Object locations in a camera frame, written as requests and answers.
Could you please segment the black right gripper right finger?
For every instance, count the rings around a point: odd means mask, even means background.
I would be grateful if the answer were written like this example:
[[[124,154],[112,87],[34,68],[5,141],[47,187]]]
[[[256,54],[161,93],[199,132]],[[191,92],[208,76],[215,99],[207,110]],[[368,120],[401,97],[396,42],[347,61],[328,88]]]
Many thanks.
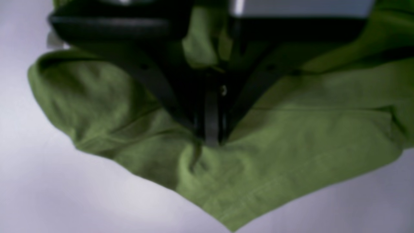
[[[352,41],[374,0],[228,0],[232,53],[212,74],[212,145],[219,146],[280,77],[317,56],[316,45]]]

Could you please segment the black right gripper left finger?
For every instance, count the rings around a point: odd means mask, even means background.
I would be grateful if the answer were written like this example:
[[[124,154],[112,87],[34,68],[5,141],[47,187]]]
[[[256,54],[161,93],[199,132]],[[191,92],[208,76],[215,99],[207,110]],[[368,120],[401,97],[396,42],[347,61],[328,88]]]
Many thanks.
[[[66,43],[143,84],[172,118],[205,144],[205,75],[185,60],[192,0],[73,0],[48,17]]]

